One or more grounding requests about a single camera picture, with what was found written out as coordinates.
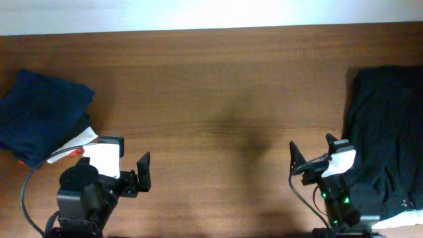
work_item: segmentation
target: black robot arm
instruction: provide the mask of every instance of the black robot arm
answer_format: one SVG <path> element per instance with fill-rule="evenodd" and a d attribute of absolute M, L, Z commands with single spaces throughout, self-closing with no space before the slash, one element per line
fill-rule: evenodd
<path fill-rule="evenodd" d="M 107 137 L 106 142 L 103 139 L 99 142 L 117 143 L 123 148 L 123 138 Z M 151 188 L 149 152 L 137 162 L 138 175 L 134 170 L 120 171 L 119 178 L 99 174 L 89 160 L 80 159 L 60 176 L 57 195 L 60 227 L 47 227 L 46 237 L 101 238 L 119 197 L 135 198 L 138 192 L 149 192 Z"/>
<path fill-rule="evenodd" d="M 326 172 L 330 160 L 334 160 L 334 158 L 340 159 L 338 162 L 341 162 L 342 156 L 349 155 L 349 159 L 351 159 L 351 155 L 353 155 L 352 161 L 354 162 L 353 145 L 347 139 L 337 140 L 331 134 L 327 134 L 326 139 L 329 146 L 328 153 L 310 162 L 306 162 L 293 141 L 289 144 L 291 151 L 290 185 L 292 176 L 302 175 L 303 185 L 317 184 L 323 199 L 325 199 L 328 222 L 310 207 L 291 186 L 294 193 L 327 225 L 327 228 L 314 229 L 313 237 L 384 237 L 374 233 L 371 229 L 371 226 L 378 222 L 380 217 L 377 214 L 367 214 L 366 211 L 357 207 L 354 196 L 351 196 L 350 188 L 344 181 L 344 173 Z"/>

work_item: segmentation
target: white fabric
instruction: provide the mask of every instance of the white fabric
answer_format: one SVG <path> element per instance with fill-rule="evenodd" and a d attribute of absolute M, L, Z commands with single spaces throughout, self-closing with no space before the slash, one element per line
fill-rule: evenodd
<path fill-rule="evenodd" d="M 62 149 L 70 148 L 70 147 L 73 147 L 73 146 L 77 146 L 77 145 L 85 145 L 87 143 L 90 143 L 91 141 L 93 141 L 97 137 L 98 137 L 98 135 L 95 134 L 93 129 L 91 127 L 88 127 L 83 132 L 81 132 L 77 137 L 68 141 L 66 144 L 64 144 L 62 147 L 57 149 L 55 152 L 60 151 Z M 47 162 L 52 164 L 52 163 L 58 161 L 59 159 L 65 157 L 66 155 L 69 155 L 70 153 L 72 153 L 74 151 L 75 150 L 71 150 L 71 151 L 67 151 L 67 152 L 61 153 L 59 155 L 56 155 L 56 156 L 48 159 Z"/>
<path fill-rule="evenodd" d="M 90 165 L 96 167 L 100 175 L 120 177 L 119 145 L 94 143 L 84 146 L 84 157 L 90 158 Z"/>
<path fill-rule="evenodd" d="M 323 172 L 322 178 L 342 174 L 350 169 L 356 158 L 356 150 L 352 149 L 341 153 L 335 153 L 332 154 L 330 158 L 328 169 Z"/>
<path fill-rule="evenodd" d="M 372 228 L 385 229 L 418 224 L 423 224 L 423 210 L 401 212 L 395 217 L 379 221 Z"/>

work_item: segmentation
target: clothing pile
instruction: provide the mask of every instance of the clothing pile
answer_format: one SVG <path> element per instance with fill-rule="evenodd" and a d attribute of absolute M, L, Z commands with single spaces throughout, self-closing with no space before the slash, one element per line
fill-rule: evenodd
<path fill-rule="evenodd" d="M 423 223 L 423 66 L 358 72 L 342 137 L 357 151 L 347 184 L 385 220 L 374 228 Z"/>
<path fill-rule="evenodd" d="M 95 139 L 85 113 L 93 96 L 84 85 L 20 70 L 0 99 L 0 149 L 33 167 L 69 142 Z"/>

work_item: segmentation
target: white tag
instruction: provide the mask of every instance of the white tag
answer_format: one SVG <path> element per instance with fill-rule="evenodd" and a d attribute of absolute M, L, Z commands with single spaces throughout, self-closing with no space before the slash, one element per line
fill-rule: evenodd
<path fill-rule="evenodd" d="M 88 127 L 83 132 L 81 132 L 77 137 L 68 141 L 66 144 L 64 144 L 62 147 L 57 149 L 55 152 L 61 151 L 62 149 L 74 147 L 74 146 L 77 146 L 77 145 L 85 145 L 87 143 L 92 142 L 97 137 L 98 137 L 98 135 L 95 134 L 93 129 L 91 127 Z M 56 162 L 59 159 L 65 157 L 66 155 L 69 155 L 70 153 L 72 153 L 74 151 L 75 150 L 71 150 L 71 151 L 66 151 L 66 152 L 60 153 L 59 155 L 56 155 L 56 156 L 49 158 L 47 160 L 47 162 L 48 163 L 54 163 L 54 162 Z"/>
<path fill-rule="evenodd" d="M 84 146 L 84 151 L 83 156 L 90 158 L 90 165 L 96 167 L 100 175 L 120 177 L 119 145 L 96 143 Z"/>

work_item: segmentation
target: wooden table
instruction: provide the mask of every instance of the wooden table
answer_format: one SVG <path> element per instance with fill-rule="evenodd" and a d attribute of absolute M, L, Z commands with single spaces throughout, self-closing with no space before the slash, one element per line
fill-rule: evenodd
<path fill-rule="evenodd" d="M 289 141 L 308 159 L 323 154 L 325 134 L 341 135 L 357 70 L 421 64 L 422 46 L 422 23 L 7 36 L 0 92 L 22 67 L 86 84 L 95 131 L 125 137 L 121 170 L 151 152 L 151 192 L 120 199 L 105 235 L 283 235 L 323 226 L 289 189 Z M 76 161 L 30 181 L 41 227 Z M 0 163 L 0 237 L 38 237 L 19 206 L 29 168 L 4 151 Z M 311 202 L 314 186 L 294 185 Z M 383 233 L 423 237 L 423 227 Z"/>

